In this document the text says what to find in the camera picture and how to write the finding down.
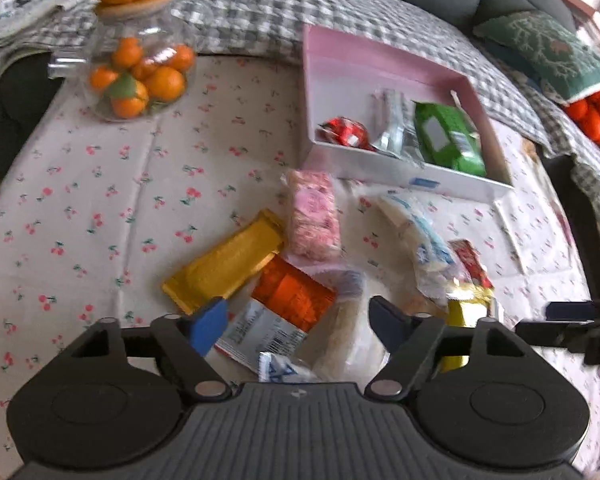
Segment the orange snack packet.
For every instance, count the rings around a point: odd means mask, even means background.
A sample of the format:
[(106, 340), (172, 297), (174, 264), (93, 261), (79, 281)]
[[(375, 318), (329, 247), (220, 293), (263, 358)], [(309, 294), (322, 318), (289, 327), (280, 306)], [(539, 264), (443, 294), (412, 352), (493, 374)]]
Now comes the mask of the orange snack packet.
[(276, 256), (215, 348), (257, 372), (263, 352), (293, 356), (335, 300), (333, 289)]

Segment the small red candy packet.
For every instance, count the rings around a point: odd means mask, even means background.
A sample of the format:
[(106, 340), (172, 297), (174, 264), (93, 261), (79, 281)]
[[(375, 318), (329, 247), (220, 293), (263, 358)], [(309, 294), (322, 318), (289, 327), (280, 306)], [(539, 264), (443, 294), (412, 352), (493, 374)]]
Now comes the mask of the small red candy packet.
[(330, 144), (373, 151), (367, 129), (360, 122), (347, 117), (339, 116), (319, 124), (316, 133)]

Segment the green embroidered cushion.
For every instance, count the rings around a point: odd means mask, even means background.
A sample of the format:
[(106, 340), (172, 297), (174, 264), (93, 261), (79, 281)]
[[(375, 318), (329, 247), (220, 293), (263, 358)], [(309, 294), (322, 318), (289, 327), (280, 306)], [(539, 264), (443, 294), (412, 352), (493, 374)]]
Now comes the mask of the green embroidered cushion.
[(600, 54), (542, 11), (491, 18), (477, 25), (474, 34), (526, 60), (545, 95), (559, 104), (570, 105), (600, 91)]

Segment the pink cardboard box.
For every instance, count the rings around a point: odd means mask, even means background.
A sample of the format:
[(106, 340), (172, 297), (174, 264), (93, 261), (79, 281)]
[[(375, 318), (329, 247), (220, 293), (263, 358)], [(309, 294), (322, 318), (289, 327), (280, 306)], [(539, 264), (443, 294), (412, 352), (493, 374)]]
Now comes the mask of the pink cardboard box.
[(300, 162), (337, 178), (489, 203), (513, 188), (469, 80), (378, 41), (306, 26)]

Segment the pink sprinkled snack packet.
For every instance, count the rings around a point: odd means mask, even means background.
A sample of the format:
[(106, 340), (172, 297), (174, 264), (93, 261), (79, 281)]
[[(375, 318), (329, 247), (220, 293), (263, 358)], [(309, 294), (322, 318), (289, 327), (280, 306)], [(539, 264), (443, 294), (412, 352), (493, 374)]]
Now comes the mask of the pink sprinkled snack packet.
[(293, 257), (332, 261), (341, 256), (334, 182), (324, 172), (289, 170), (288, 248)]

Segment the grey checkered quilt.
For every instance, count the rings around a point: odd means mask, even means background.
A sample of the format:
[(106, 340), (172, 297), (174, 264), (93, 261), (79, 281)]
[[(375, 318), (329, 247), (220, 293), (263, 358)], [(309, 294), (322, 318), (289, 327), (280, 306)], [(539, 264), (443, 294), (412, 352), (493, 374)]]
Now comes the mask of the grey checkered quilt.
[[(457, 70), (477, 88), (488, 115), (521, 130), (553, 158), (573, 161), (559, 185), (567, 194), (581, 254), (600, 273), (600, 148), (525, 84), (513, 67), (415, 0), (176, 0), (178, 17), (201, 29), (208, 54), (251, 55), (289, 63), (300, 58), (301, 33), (320, 25), (390, 44)], [(56, 93), (43, 70), (50, 52), (80, 48), (95, 28), (93, 3), (58, 11), (0, 42), (0, 178)]]

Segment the silver snack bar wrapper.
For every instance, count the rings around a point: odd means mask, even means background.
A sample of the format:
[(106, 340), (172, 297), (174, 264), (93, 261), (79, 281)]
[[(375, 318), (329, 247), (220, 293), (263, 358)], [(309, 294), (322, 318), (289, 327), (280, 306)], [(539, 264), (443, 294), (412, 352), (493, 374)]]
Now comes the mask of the silver snack bar wrapper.
[(375, 131), (372, 147), (381, 154), (421, 167), (425, 157), (415, 126), (415, 102), (396, 89), (375, 95)]

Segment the red foil snack packet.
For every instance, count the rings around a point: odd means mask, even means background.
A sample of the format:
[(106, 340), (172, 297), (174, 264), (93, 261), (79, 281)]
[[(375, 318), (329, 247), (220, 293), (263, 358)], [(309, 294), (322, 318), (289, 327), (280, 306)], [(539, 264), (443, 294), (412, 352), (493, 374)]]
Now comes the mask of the red foil snack packet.
[(480, 260), (478, 250), (469, 240), (450, 240), (449, 245), (471, 278), (475, 289), (474, 297), (490, 308), (494, 298), (494, 286)]

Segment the white blue snack packet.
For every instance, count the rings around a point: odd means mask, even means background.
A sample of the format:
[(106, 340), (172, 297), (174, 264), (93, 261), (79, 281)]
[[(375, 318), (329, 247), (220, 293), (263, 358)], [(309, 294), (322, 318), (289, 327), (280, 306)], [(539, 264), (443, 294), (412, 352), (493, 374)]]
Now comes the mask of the white blue snack packet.
[(386, 194), (378, 197), (377, 206), (407, 249), (417, 289), (431, 299), (449, 296), (465, 272), (420, 201), (411, 194)]

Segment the glass jar of oranges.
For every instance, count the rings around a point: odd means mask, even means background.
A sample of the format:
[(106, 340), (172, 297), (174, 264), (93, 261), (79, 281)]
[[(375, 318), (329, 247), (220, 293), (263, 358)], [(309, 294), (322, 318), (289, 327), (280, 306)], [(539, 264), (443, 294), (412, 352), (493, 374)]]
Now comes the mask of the glass jar of oranges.
[(195, 79), (198, 30), (176, 7), (181, 1), (97, 3), (91, 36), (52, 55), (50, 78), (74, 82), (85, 106), (106, 122), (166, 110)]

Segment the cherry print tablecloth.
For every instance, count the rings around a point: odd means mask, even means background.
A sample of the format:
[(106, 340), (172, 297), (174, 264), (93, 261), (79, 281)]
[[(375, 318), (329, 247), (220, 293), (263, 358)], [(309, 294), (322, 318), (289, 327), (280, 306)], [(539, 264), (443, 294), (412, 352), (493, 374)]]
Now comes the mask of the cherry print tablecloth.
[[(282, 218), (283, 174), (304, 131), (297, 67), (198, 58), (172, 110), (106, 124), (66, 84), (0, 188), (0, 477), (21, 465), (6, 408), (30, 377), (104, 316), (146, 325), (178, 310), (162, 282), (257, 213)], [(494, 124), (513, 177), (495, 203), (414, 192), (446, 238), (470, 240), (507, 326), (549, 301), (590, 298), (579, 255), (530, 143)], [(406, 190), (336, 181), (344, 251), (369, 291), (410, 298), (411, 261), (376, 207)]]

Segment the green snack packet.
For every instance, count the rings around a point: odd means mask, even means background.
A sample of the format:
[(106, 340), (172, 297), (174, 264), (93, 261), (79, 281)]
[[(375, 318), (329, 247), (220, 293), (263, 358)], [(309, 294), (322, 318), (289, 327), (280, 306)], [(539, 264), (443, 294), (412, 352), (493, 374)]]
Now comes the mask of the green snack packet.
[(416, 102), (414, 122), (428, 162), (475, 177), (486, 176), (486, 165), (460, 110)]

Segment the gold yellow snack packet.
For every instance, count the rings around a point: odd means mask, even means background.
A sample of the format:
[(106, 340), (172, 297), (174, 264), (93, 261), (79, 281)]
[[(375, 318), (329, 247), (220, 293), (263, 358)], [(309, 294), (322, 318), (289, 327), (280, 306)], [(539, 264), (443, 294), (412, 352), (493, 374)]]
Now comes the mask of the gold yellow snack packet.
[(167, 278), (162, 291), (183, 312), (193, 314), (216, 297), (228, 299), (279, 254), (285, 223), (269, 209)]

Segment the beige rice cracker packet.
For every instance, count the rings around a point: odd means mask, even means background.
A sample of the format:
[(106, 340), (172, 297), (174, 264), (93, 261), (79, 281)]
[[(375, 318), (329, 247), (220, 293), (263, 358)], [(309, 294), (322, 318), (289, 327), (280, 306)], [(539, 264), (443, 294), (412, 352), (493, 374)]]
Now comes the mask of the beige rice cracker packet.
[(260, 382), (353, 382), (363, 390), (388, 354), (368, 322), (370, 289), (352, 268), (313, 268), (319, 283), (336, 292), (335, 303), (293, 356), (262, 352)]

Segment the red orange plush toy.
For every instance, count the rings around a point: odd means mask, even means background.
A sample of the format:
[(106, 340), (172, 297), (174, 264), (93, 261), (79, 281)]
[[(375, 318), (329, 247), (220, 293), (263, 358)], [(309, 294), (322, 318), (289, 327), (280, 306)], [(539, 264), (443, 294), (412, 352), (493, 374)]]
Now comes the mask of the red orange plush toy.
[(573, 102), (564, 111), (588, 139), (600, 146), (600, 91)]

